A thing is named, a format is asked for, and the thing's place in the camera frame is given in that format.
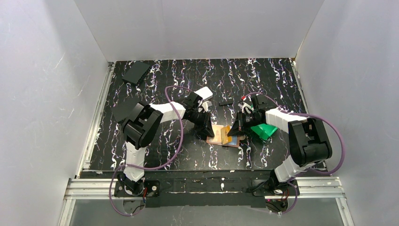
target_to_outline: floor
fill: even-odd
[[[164,89],[169,85],[186,86],[193,90],[208,86],[214,93],[210,107],[212,123],[232,125],[237,100],[249,92],[262,92],[286,109],[305,112],[290,59],[202,59],[144,61],[152,66],[143,82],[132,87],[122,81],[123,74],[133,61],[116,62],[107,95],[101,124],[90,162],[90,170],[114,170],[124,164],[125,146],[122,132],[115,122],[111,108],[139,97],[147,103],[167,103]],[[172,98],[184,97],[187,91],[174,89]],[[232,106],[218,106],[219,101],[235,100]],[[160,125],[159,137],[155,137],[146,150],[145,166],[156,167],[166,162],[179,142],[179,122]],[[282,163],[288,155],[288,136],[277,130],[268,140],[256,135],[241,141],[239,148],[207,144],[199,139],[193,124],[184,122],[183,149],[166,170],[270,170]]]

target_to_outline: green object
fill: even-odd
[[[260,124],[257,126],[252,126],[251,129],[259,135],[263,140],[267,140],[276,130],[277,127],[268,125],[268,124]]]

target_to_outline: white wall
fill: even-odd
[[[108,61],[295,57],[324,0],[75,0]]]
[[[309,111],[346,139],[336,175],[356,225],[399,224],[398,60],[399,2],[388,0],[326,0],[297,56]]]
[[[107,62],[73,0],[6,0],[0,68],[0,225],[56,225]]]

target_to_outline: yellow object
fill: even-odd
[[[220,129],[220,133],[222,135],[222,144],[225,145],[227,143],[230,143],[231,141],[233,141],[232,137],[227,136],[227,134],[230,131],[230,126],[226,126]]]

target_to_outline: black marble table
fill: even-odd
[[[167,103],[166,86],[179,85],[198,90],[208,86],[214,93],[210,107],[212,123],[232,125],[237,102],[249,92],[262,92],[295,112],[305,112],[298,85],[288,58],[261,59],[202,59],[143,61],[152,66],[143,82],[133,87],[122,81],[123,74],[133,61],[116,62],[110,89],[102,114],[91,157],[90,170],[114,170],[125,163],[126,148],[120,125],[112,116],[111,108],[131,97],[147,103]],[[183,89],[170,90],[172,99],[188,94]],[[219,106],[229,98],[234,105]],[[184,121],[184,141],[181,153],[165,170],[270,170],[287,157],[288,135],[277,130],[268,140],[257,135],[241,141],[239,148],[207,144],[193,130],[194,125]],[[148,146],[144,165],[155,167],[170,159],[177,148],[179,122],[160,125],[158,135]]]

